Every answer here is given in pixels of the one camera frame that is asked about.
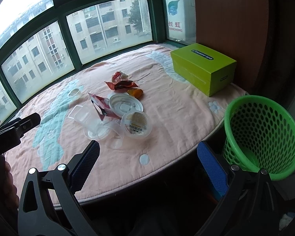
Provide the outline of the person's left hand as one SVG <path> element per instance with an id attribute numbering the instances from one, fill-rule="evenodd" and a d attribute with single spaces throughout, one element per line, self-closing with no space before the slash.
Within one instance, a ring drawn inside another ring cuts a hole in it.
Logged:
<path id="1" fill-rule="evenodd" d="M 3 183 L 4 200 L 11 208 L 19 208 L 19 197 L 17 195 L 17 187 L 13 182 L 13 175 L 11 173 L 11 166 L 5 162 L 5 175 L 6 178 Z"/>

